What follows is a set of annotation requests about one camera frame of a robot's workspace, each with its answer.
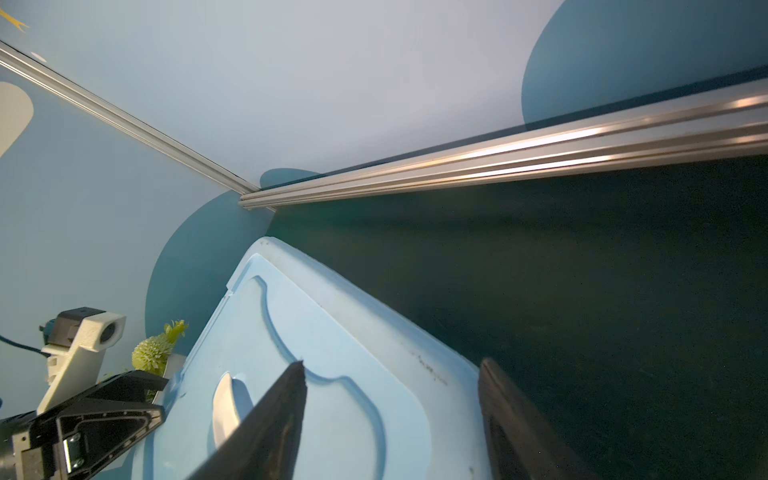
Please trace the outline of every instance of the green flower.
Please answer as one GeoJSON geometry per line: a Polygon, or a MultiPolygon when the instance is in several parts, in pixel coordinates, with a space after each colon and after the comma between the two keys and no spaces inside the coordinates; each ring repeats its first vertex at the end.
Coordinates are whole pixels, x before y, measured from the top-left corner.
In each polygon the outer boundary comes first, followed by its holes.
{"type": "Polygon", "coordinates": [[[165,331],[139,343],[131,354],[131,363],[136,370],[144,370],[154,375],[162,376],[168,356],[174,351],[179,337],[184,336],[188,325],[183,320],[166,324],[165,331]]]}

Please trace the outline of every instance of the light blue plastic tray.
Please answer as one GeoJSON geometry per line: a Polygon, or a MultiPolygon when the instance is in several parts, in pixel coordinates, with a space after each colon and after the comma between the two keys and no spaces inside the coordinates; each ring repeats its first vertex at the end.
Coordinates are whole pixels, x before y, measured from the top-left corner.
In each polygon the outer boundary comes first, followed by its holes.
{"type": "Polygon", "coordinates": [[[337,273],[269,237],[246,253],[167,388],[167,421],[137,446],[134,479],[181,480],[215,449],[225,372],[241,417],[302,359],[296,480],[490,478],[478,370],[337,273]]]}

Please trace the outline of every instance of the white plastic handle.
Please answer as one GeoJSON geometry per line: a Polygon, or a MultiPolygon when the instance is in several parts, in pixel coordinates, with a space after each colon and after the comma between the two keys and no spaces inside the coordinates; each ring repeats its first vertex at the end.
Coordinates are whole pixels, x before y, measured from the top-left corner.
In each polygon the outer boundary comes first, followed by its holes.
{"type": "Polygon", "coordinates": [[[214,443],[218,449],[240,425],[235,398],[232,393],[232,376],[224,373],[214,393],[214,443]]]}

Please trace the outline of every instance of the yellow marking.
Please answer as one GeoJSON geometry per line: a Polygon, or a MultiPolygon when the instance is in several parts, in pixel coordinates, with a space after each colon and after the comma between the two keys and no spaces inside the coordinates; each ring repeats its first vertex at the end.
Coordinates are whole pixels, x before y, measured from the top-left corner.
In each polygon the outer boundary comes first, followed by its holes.
{"type": "Polygon", "coordinates": [[[9,22],[11,22],[13,25],[16,25],[16,28],[18,28],[21,31],[24,31],[24,29],[22,28],[22,25],[24,25],[26,28],[29,28],[29,25],[27,25],[25,23],[21,23],[19,20],[16,20],[12,16],[8,15],[4,11],[2,11],[2,8],[0,8],[0,17],[3,17],[4,19],[6,19],[9,22]]]}

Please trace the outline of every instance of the dark green tabletop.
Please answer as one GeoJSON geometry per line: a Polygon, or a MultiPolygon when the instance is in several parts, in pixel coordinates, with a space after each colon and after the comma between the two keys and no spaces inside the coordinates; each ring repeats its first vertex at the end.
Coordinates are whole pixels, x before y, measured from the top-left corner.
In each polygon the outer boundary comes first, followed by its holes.
{"type": "Polygon", "coordinates": [[[496,359],[606,479],[768,476],[766,158],[282,207],[268,234],[496,359]]]}

